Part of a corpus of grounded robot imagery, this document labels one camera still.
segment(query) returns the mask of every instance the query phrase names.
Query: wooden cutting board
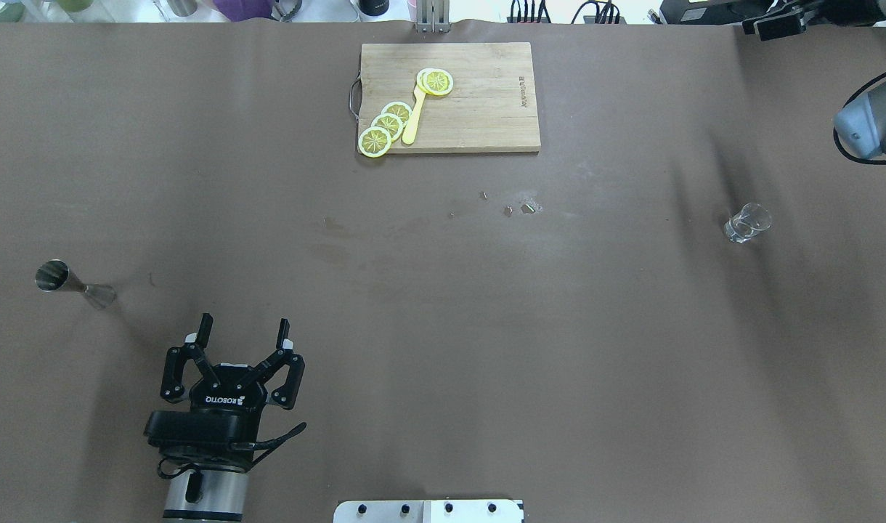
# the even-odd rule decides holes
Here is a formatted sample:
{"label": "wooden cutting board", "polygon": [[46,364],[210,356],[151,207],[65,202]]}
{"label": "wooden cutting board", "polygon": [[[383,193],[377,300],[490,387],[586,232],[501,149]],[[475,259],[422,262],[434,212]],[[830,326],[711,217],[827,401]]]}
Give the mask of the wooden cutting board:
{"label": "wooden cutting board", "polygon": [[386,103],[402,100],[413,106],[415,77],[426,67],[448,70],[452,92],[427,95],[413,145],[399,139],[388,153],[540,151],[529,42],[363,44],[359,133]]}

